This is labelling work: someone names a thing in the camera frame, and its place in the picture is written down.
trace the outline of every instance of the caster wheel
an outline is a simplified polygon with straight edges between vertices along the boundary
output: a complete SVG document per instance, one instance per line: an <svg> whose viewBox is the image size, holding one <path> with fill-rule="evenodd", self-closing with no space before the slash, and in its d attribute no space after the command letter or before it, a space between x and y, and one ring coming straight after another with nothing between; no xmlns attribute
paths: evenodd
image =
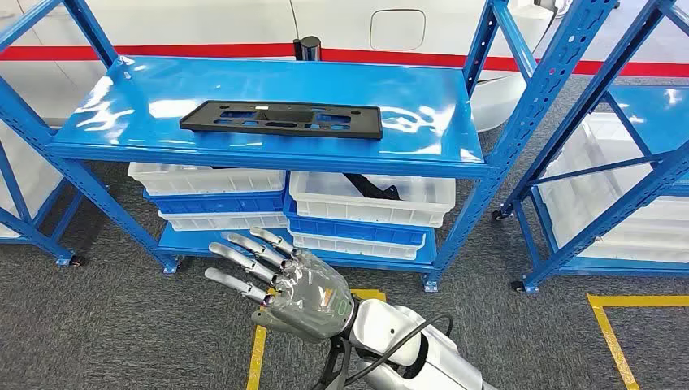
<svg viewBox="0 0 689 390"><path fill-rule="evenodd" d="M525 291L524 282L522 282L521 280L515 280L514 282L509 282L509 288L512 289L513 291L516 291L517 293L523 293Z"/></svg>
<svg viewBox="0 0 689 390"><path fill-rule="evenodd" d="M178 256L177 257L177 272L184 272L192 265L194 256Z"/></svg>
<svg viewBox="0 0 689 390"><path fill-rule="evenodd" d="M503 219L509 217L509 215L504 215L504 214L502 214L502 211L500 211L500 210L495 210L495 211L493 211L493 212L491 213L491 216L493 217L493 220L494 220L494 221L501 221L501 220L503 220Z"/></svg>
<svg viewBox="0 0 689 390"><path fill-rule="evenodd" d="M81 267L86 264L86 258L84 256L72 256L69 261L70 267Z"/></svg>

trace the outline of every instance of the yellow tape line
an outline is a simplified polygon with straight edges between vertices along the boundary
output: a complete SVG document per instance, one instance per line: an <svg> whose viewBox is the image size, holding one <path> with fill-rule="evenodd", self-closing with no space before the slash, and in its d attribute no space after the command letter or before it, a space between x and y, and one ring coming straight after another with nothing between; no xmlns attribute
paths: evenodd
<svg viewBox="0 0 689 390"><path fill-rule="evenodd" d="M352 294L356 294L361 299L380 299L385 301L385 293L374 289L352 289ZM263 352L266 350L266 336L268 330L261 326L256 326L256 334L253 336L253 349L251 350L251 361L249 362L249 380L246 382L246 390L258 390L261 383L261 369L263 367Z"/></svg>
<svg viewBox="0 0 689 390"><path fill-rule="evenodd" d="M617 370L620 371L622 381L627 390L639 390L639 384L636 383L634 375L631 373L631 368L626 361L622 347L615 336L613 327L610 325L608 315L605 314L606 306L616 307L651 307L651 306L689 306L689 296L686 295L629 295L629 296L612 296L602 297L597 295L586 294L588 302L591 304L593 313L596 315L598 326L603 332L605 342L608 344L610 353L613 355Z"/></svg>
<svg viewBox="0 0 689 390"><path fill-rule="evenodd" d="M258 390L261 382L261 368L263 366L263 351L266 348L266 328L256 326L256 335L253 337L253 349L251 362L249 363L249 380L246 382L246 390Z"/></svg>

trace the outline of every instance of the blue plastic bin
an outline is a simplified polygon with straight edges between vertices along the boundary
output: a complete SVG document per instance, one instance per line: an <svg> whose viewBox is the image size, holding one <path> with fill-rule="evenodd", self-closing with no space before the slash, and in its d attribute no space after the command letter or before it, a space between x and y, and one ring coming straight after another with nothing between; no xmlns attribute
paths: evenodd
<svg viewBox="0 0 689 390"><path fill-rule="evenodd" d="M281 211L285 191L256 193L205 193L200 195L151 196L144 190L144 198L155 203L164 214L189 213L250 213Z"/></svg>
<svg viewBox="0 0 689 390"><path fill-rule="evenodd" d="M423 236L428 232L428 227L301 217L297 215L297 202L289 195L289 191L284 196L283 212L289 220L290 230L295 233L421 245Z"/></svg>

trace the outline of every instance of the shelf unit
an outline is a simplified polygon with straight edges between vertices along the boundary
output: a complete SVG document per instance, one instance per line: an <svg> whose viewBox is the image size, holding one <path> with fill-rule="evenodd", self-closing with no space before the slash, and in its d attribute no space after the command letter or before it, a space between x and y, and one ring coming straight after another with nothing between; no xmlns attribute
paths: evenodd
<svg viewBox="0 0 689 390"><path fill-rule="evenodd" d="M0 143L0 174L5 180L5 185L10 193L12 201L17 210L19 217L0 207L0 223L12 229L19 234L18 237L0 237L0 245L3 244L29 244L45 250L48 254L55 257L55 262L60 266L76 265L79 260L75 259L74 253L62 247L58 241L62 237L67 225L72 220L77 208L84 196L76 192L72 198L71 203L63 212L62 217L49 236L43 234L39 229L46 219L48 213L53 209L55 201L57 201L60 193L67 185L67 180L60 180L58 186L48 195L41 207L33 217L28 210L24 195L21 192L20 186L17 183L17 178L10 165L10 160L7 158L5 148Z"/></svg>
<svg viewBox="0 0 689 390"><path fill-rule="evenodd" d="M644 40L667 17L689 34L689 16L674 0L650 0L634 20L604 65L593 77L558 129L546 143L517 187L493 218L514 213L524 233L533 271L513 282L513 288L528 293L551 275L689 275L689 263L656 262L638 259L588 258L578 256L620 222L649 205L659 196L689 196L689 86L613 85L614 79ZM543 177L549 163L557 157L584 117L600 102L610 105L629 132L642 157L599 167ZM650 164L652 171L594 218L562 247L553 235L553 221L541 198L539 184L595 172L639 164ZM536 249L522 203L530 198L548 244L548 258L542 260Z"/></svg>
<svg viewBox="0 0 689 390"><path fill-rule="evenodd" d="M435 237L427 238L416 262L318 252L334 265L421 272L428 292L437 291L441 274L614 5L609 0L576 2L538 66L507 0L486 1L464 68L118 56L84 0L41 1L0 35L0 50L59 3L106 65L105 76L57 132L2 80L0 116L141 243L165 272L176 271L176 255L208 254L207 245L217 234L168 227L156 240L81 159L474 180L474 190L437 253ZM498 27L528 82L493 151L483 155L469 98ZM383 114L383 140L180 129L181 117L211 99L377 106Z"/></svg>

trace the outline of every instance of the red stripe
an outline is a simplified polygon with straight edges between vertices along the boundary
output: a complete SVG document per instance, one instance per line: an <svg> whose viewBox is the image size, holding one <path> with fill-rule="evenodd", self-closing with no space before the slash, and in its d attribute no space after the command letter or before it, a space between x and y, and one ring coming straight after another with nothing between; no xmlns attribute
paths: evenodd
<svg viewBox="0 0 689 390"><path fill-rule="evenodd" d="M123 45L117 52L128 55L168 55L179 57L284 57L293 55L292 43L249 43L220 45ZM402 65L427 65L460 67L465 55L400 53L392 51L323 49L326 61L353 63L391 63ZM3 61L83 61L98 59L90 46L12 46L0 53ZM574 73L595 74L601 61L580 61ZM493 71L517 71L512 58L490 57L485 69ZM624 76L688 77L689 63L628 63Z"/></svg>

